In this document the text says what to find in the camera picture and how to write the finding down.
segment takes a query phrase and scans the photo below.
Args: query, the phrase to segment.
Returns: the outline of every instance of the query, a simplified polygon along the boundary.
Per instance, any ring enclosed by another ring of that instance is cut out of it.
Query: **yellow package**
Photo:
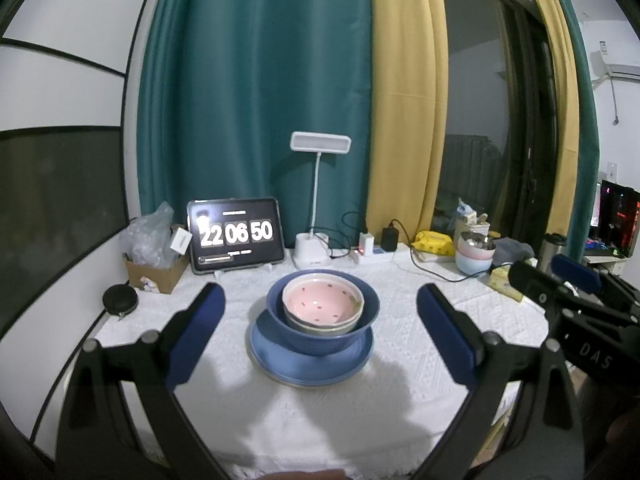
[[[441,254],[443,256],[455,256],[451,237],[436,231],[420,231],[415,235],[415,242],[412,246],[425,253]]]
[[[488,285],[509,298],[522,301],[524,295],[509,284],[509,269],[511,266],[496,267],[491,273]]]

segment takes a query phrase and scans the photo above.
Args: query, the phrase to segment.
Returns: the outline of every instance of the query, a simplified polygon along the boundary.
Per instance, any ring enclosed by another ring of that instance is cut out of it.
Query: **lamp base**
[[[293,249],[293,264],[297,269],[313,269],[327,267],[331,264],[329,257],[329,235],[325,233],[298,233]]]

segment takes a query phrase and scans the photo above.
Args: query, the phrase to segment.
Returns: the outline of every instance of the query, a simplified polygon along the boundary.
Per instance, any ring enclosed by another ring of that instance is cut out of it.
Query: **wall socket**
[[[618,165],[615,162],[607,162],[607,180],[609,182],[618,181]]]

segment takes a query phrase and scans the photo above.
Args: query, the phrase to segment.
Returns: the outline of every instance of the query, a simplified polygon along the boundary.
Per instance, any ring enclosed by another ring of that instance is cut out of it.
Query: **lamp head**
[[[338,153],[345,155],[351,148],[351,139],[344,135],[293,132],[289,147],[294,152]]]

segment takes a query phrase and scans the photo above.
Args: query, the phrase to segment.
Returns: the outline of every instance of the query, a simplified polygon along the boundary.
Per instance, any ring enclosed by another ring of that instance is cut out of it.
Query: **clock display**
[[[278,203],[273,198],[194,201],[188,204],[187,215],[194,272],[284,259]]]

